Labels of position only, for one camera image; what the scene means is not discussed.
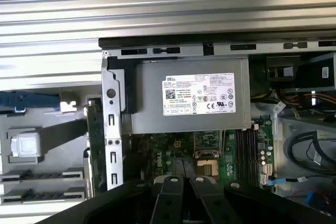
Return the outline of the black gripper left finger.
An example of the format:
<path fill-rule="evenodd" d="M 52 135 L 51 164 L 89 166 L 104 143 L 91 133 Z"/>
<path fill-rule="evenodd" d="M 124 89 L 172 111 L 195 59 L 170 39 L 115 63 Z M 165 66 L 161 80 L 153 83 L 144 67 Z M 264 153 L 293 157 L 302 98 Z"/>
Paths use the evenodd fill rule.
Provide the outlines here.
<path fill-rule="evenodd" d="M 39 223 L 181 223 L 183 182 L 176 176 L 155 185 L 126 182 Z"/>

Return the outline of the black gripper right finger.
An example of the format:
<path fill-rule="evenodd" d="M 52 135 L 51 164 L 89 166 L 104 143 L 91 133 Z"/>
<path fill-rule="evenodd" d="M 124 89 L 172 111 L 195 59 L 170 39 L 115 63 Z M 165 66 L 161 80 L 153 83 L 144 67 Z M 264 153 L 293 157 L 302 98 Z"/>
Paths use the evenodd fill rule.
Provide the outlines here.
<path fill-rule="evenodd" d="M 335 223 L 333 216 L 240 181 L 221 187 L 202 176 L 190 183 L 210 223 Z"/>

